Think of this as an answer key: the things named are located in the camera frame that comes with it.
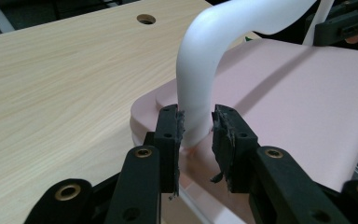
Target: white curved tube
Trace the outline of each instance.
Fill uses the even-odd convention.
[[[202,11],[187,29],[176,62],[178,104],[185,111],[183,145],[195,146],[211,129],[214,74],[236,38],[270,35],[300,18],[315,0],[232,0]]]
[[[318,10],[315,13],[315,17],[310,23],[310,28],[305,35],[303,45],[312,46],[313,36],[315,35],[315,25],[322,23],[326,20],[328,13],[330,12],[331,6],[334,0],[323,0],[318,6]]]

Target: table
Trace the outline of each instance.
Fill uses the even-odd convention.
[[[120,171],[132,103],[175,77],[182,36],[208,6],[144,0],[0,35],[0,223],[22,223],[61,180]]]

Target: dark floor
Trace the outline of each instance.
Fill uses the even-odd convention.
[[[0,8],[7,16],[7,19],[11,22],[16,30],[56,21],[57,17],[53,9],[53,0],[0,0]],[[55,0],[57,2],[58,9],[61,13],[61,18],[73,17],[81,15],[95,10],[106,8],[105,5],[97,7],[87,7],[90,5],[100,4],[100,0]],[[218,4],[226,0],[207,0],[211,4]],[[309,13],[316,10],[317,4],[310,10]],[[82,8],[80,10],[69,10],[73,8]],[[291,43],[300,43],[303,38],[302,35],[293,35],[303,32],[303,20],[300,19],[294,25],[277,33],[271,35],[268,38],[278,39]],[[357,48],[357,46],[347,46],[348,48]],[[355,172],[353,178],[358,179],[358,169]]]

